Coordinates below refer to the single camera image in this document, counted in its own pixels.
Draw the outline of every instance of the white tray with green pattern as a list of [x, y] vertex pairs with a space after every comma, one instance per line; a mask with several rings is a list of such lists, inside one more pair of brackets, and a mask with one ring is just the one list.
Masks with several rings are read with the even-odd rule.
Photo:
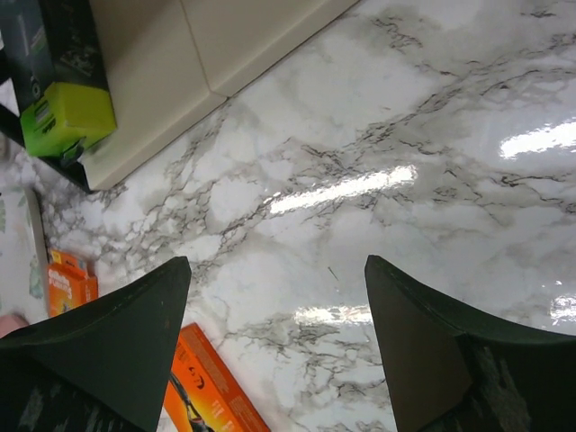
[[0, 187], [0, 315], [18, 313], [31, 324], [48, 318], [46, 267], [34, 192]]

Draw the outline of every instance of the white marble countertop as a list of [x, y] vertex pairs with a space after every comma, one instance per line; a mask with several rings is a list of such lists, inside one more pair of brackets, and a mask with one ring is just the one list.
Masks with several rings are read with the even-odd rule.
[[369, 254], [576, 334], [575, 101], [573, 2], [368, 0], [112, 191], [23, 153], [0, 176], [102, 293], [187, 256], [184, 324], [272, 430], [393, 431]]

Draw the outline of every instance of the cream-colored block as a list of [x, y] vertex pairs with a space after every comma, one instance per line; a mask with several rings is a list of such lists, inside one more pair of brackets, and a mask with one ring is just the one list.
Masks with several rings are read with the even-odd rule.
[[182, 0], [208, 85], [232, 96], [357, 0]]
[[208, 88], [179, 0], [91, 0], [118, 130], [83, 155], [108, 189], [225, 101]]

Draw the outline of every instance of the box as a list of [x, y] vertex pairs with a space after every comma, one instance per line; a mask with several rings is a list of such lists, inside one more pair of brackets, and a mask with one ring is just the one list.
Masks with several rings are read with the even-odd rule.
[[178, 432], [270, 430], [197, 324], [180, 331], [164, 408]]
[[24, 144], [77, 159], [116, 129], [88, 0], [0, 0]]
[[54, 249], [50, 254], [48, 296], [51, 318], [98, 298], [98, 281], [88, 274], [86, 261]]

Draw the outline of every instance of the orange box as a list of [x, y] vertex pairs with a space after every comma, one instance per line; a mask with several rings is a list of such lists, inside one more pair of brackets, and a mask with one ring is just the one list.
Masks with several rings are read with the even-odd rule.
[[50, 254], [48, 296], [51, 318], [98, 298], [98, 281], [88, 273], [86, 261], [55, 249], [51, 249]]
[[164, 408], [178, 432], [270, 430], [197, 324], [180, 331]]

